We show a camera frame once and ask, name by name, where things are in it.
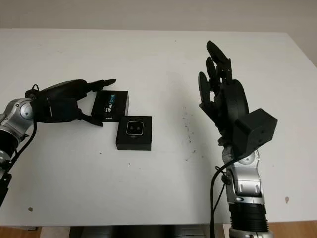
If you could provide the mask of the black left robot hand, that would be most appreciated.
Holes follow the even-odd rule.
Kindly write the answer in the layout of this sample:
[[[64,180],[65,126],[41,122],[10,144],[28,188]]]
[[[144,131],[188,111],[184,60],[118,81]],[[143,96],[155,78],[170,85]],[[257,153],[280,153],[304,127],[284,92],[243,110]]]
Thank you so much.
[[[98,80],[91,83],[83,79],[65,81],[37,93],[31,102],[33,118],[40,123],[64,123],[83,120],[99,127],[103,123],[82,112],[78,101],[85,98],[89,92],[99,92],[104,87],[112,85],[115,79]]]

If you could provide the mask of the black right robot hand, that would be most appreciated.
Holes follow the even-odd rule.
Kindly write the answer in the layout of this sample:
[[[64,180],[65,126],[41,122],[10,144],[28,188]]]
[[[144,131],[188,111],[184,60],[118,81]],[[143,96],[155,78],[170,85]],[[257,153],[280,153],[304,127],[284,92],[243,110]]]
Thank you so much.
[[[207,74],[199,72],[199,107],[214,122],[221,137],[220,146],[233,145],[236,120],[249,113],[242,84],[232,77],[231,59],[212,41],[207,42]]]

